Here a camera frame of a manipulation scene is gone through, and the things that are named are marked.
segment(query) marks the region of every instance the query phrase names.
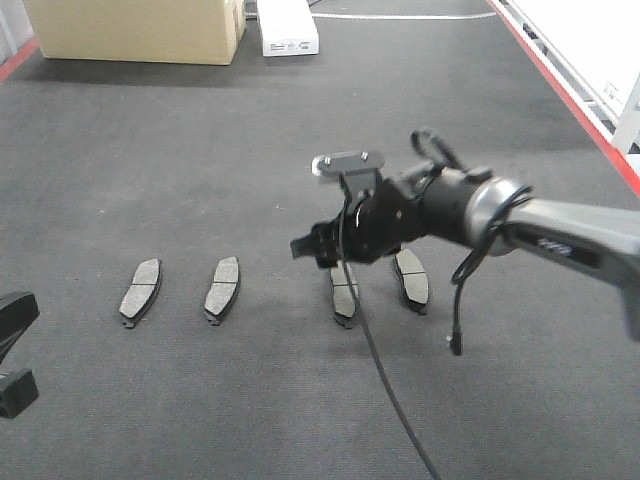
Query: black bracket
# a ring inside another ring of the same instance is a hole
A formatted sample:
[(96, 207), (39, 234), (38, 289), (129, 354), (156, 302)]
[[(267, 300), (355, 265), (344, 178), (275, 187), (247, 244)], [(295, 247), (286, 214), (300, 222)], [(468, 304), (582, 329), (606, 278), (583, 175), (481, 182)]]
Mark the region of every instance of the black bracket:
[(346, 214), (353, 215), (358, 204), (382, 182), (384, 158), (376, 152), (341, 152), (320, 155), (313, 165), (318, 176), (340, 181), (347, 199)]

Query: white cable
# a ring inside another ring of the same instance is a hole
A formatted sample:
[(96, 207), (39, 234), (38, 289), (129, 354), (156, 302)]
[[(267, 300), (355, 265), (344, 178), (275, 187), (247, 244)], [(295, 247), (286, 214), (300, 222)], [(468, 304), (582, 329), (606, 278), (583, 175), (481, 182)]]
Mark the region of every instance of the white cable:
[[(257, 13), (247, 13), (247, 18), (257, 17)], [(472, 15), (347, 15), (339, 13), (312, 13), (314, 18), (333, 18), (338, 20), (478, 20), (495, 17), (495, 12)]]

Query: brake pad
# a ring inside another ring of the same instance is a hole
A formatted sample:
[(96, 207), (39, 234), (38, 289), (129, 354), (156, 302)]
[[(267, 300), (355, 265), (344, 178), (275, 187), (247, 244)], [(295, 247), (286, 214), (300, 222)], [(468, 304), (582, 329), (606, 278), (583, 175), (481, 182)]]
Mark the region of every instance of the brake pad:
[[(349, 264), (347, 270), (351, 278), (351, 285), (356, 297), (360, 295), (358, 292), (358, 281), (356, 280), (353, 270)], [(338, 261), (338, 265), (329, 270), (329, 278), (331, 280), (331, 290), (333, 293), (333, 318), (344, 328), (353, 328), (352, 320), (356, 313), (356, 304), (351, 296), (347, 277), (342, 269), (342, 261)]]
[(157, 258), (138, 265), (131, 286), (122, 299), (120, 313), (125, 328), (133, 328), (158, 296), (162, 281), (162, 262)]
[(240, 291), (240, 264), (237, 257), (220, 260), (204, 302), (204, 314), (211, 325), (220, 325)]
[(393, 266), (400, 280), (405, 305), (420, 315), (426, 315), (429, 305), (429, 279), (418, 257), (405, 248), (394, 256)]

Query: white box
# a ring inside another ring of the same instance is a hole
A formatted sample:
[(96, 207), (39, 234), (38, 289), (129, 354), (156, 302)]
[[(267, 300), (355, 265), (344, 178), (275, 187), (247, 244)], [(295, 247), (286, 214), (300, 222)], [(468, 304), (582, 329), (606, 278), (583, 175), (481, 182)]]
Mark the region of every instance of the white box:
[(257, 0), (262, 55), (314, 55), (318, 30), (306, 0)]

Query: black cable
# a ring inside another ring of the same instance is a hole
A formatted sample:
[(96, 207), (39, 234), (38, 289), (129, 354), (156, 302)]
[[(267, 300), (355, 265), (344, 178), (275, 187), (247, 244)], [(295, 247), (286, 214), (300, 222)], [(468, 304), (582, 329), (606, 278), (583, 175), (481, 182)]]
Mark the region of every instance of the black cable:
[(528, 200), (528, 197), (521, 198), (522, 195), (532, 190), (532, 187), (525, 185), (511, 194), (502, 206), (493, 214), (488, 222), (488, 227), (482, 235), (480, 242), (471, 253), (467, 255), (462, 263), (456, 268), (451, 277), (451, 283), (456, 285), (456, 293), (453, 300), (453, 327), (451, 335), (451, 349), (454, 355), (462, 355), (462, 326), (460, 323), (460, 301), (462, 298), (462, 289), (466, 280), (477, 270), (485, 257), (489, 254), (493, 243), (500, 234), (502, 228), (503, 217), (515, 206)]
[(380, 376), (380, 380), (382, 380), (382, 384), (384, 385), (384, 389), (387, 391), (387, 395), (389, 396), (389, 400), (393, 404), (393, 408), (395, 409), (398, 417), (400, 418), (400, 422), (402, 422), (402, 426), (404, 427), (405, 432), (411, 439), (411, 443), (415, 447), (418, 455), (422, 459), (424, 466), (429, 471), (429, 474), (433, 478), (433, 480), (442, 480), (442, 477), (436, 470), (436, 467), (431, 462), (431, 459), (427, 455), (424, 447), (418, 440), (417, 435), (411, 428), (411, 424), (407, 419), (402, 407), (400, 406), (400, 402), (398, 402), (398, 398), (396, 397), (393, 388), (391, 387), (391, 383), (389, 382), (389, 378), (387, 377), (387, 373), (382, 365), (382, 361), (380, 360), (380, 354), (378, 353), (378, 349), (376, 348), (376, 344), (373, 341), (373, 336), (371, 335), (371, 331), (369, 330), (369, 324), (367, 323), (367, 319), (364, 315), (364, 311), (362, 310), (362, 306), (360, 305), (360, 299), (356, 295), (355, 289), (353, 288), (353, 284), (351, 283), (351, 276), (349, 275), (349, 270), (347, 269), (347, 263), (345, 261), (344, 256), (344, 243), (343, 243), (343, 232), (344, 232), (344, 217), (345, 212), (347, 210), (347, 201), (345, 200), (344, 206), (342, 207), (342, 212), (340, 212), (340, 225), (338, 227), (338, 248), (340, 249), (340, 258), (342, 259), (342, 270), (344, 271), (344, 276), (347, 279), (347, 285), (349, 286), (349, 292), (351, 293), (351, 298), (353, 299), (355, 305), (354, 316), (357, 314), (360, 316), (362, 321), (362, 330), (364, 331), (364, 335), (367, 339), (367, 343), (369, 344), (369, 350), (371, 351), (371, 356), (373, 357), (373, 361), (376, 364), (376, 369), (378, 370), (378, 375)]

